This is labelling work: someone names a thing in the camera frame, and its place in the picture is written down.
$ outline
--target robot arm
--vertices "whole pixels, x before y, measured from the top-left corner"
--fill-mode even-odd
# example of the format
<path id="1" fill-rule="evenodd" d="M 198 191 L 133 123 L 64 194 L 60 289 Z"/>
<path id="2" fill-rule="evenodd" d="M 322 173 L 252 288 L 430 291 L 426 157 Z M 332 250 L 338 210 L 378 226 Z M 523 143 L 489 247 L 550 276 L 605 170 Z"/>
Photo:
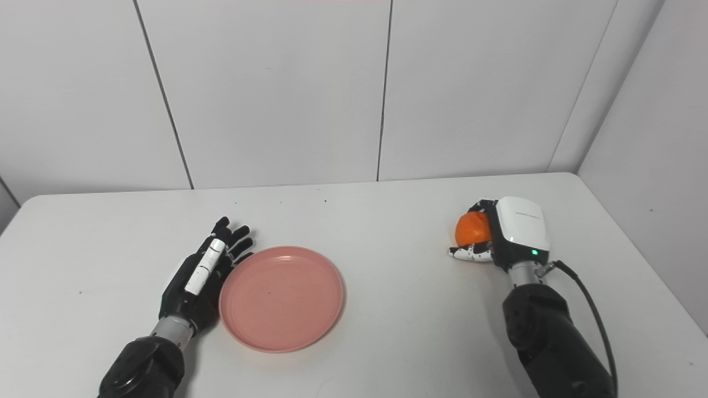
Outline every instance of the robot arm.
<path id="1" fill-rule="evenodd" d="M 128 343 L 105 374 L 98 398 L 171 398 L 184 377 L 183 350 L 219 318 L 226 277 L 253 240 L 247 226 L 231 231 L 216 223 L 196 253 L 187 257 L 162 295 L 159 320 L 149 336 Z"/>
<path id="2" fill-rule="evenodd" d="M 513 288 L 502 305 L 506 333 L 538 395 L 616 397 L 614 359 L 602 320 L 577 275 L 562 261 L 548 262 L 550 240 L 541 207 L 530 200 L 504 197 L 480 200 L 469 211 L 485 214 L 490 239 L 452 247 L 449 255 L 467 261 L 489 258 L 509 275 Z M 554 268 L 568 273 L 588 298 L 612 376 L 573 325 L 566 300 L 546 284 L 544 277 Z"/>

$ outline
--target pink plate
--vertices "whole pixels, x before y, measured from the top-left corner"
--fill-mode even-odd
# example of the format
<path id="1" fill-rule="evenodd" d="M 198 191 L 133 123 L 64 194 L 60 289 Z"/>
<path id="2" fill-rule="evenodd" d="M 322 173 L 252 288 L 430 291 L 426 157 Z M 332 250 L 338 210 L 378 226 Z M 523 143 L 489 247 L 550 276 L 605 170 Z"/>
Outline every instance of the pink plate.
<path id="1" fill-rule="evenodd" d="M 267 353 L 307 347 L 332 327 L 342 308 L 339 273 L 326 258 L 295 246 L 248 257 L 224 282 L 219 298 L 229 333 Z"/>

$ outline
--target orange ball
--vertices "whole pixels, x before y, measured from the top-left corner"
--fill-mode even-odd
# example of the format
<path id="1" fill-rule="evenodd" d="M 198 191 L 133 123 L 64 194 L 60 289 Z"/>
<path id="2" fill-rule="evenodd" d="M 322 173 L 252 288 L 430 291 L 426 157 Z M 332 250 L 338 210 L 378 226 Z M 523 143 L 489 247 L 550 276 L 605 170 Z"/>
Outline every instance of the orange ball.
<path id="1" fill-rule="evenodd" d="M 484 213 L 468 212 L 459 218 L 455 228 L 455 241 L 458 246 L 489 240 L 491 240 L 491 233 Z"/>

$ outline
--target white fingertip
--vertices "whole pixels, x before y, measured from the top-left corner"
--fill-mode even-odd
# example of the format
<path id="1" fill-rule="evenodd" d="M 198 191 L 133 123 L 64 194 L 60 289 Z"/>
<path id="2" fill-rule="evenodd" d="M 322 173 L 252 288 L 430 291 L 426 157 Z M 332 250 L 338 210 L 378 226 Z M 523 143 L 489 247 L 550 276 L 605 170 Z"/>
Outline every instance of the white fingertip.
<path id="1" fill-rule="evenodd" d="M 473 246 L 470 246 L 467 249 L 459 248 L 454 253 L 448 252 L 448 254 L 452 257 L 455 257 L 458 260 L 463 260 L 463 261 L 478 261 L 478 262 L 491 261 L 491 252 L 489 250 L 483 251 L 481 253 L 474 253 Z"/>
<path id="2" fill-rule="evenodd" d="M 197 264 L 194 273 L 189 278 L 187 285 L 185 285 L 184 290 L 186 292 L 190 292 L 195 296 L 202 292 L 204 284 L 207 282 L 209 275 L 212 274 L 225 248 L 226 244 L 223 241 L 218 239 L 212 241 L 199 264 Z"/>

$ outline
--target black cable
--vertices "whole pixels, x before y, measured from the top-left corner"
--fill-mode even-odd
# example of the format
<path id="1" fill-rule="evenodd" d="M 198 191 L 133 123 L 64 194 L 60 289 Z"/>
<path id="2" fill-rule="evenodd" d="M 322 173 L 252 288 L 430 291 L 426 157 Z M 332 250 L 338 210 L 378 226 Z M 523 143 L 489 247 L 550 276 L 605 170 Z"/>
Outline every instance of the black cable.
<path id="1" fill-rule="evenodd" d="M 605 344 L 607 364 L 610 366 L 610 375 L 612 376 L 612 383 L 615 385 L 615 396 L 617 396 L 617 367 L 615 366 L 615 357 L 612 354 L 612 347 L 610 347 L 610 339 L 607 337 L 605 324 L 603 324 L 603 320 L 600 318 L 598 308 L 595 306 L 595 302 L 590 296 L 590 292 L 588 292 L 588 289 L 585 287 L 585 285 L 580 280 L 578 274 L 575 273 L 575 271 L 571 270 L 570 267 L 568 267 L 563 261 L 560 260 L 553 261 L 553 265 L 556 266 L 556 268 L 558 268 L 559 270 L 565 272 L 569 277 L 571 277 L 572 280 L 575 280 L 580 290 L 583 291 L 585 299 L 588 301 L 588 305 L 590 305 L 590 310 L 593 312 L 595 322 L 598 324 L 598 329 L 600 330 L 600 336 L 603 338 L 603 343 Z"/>

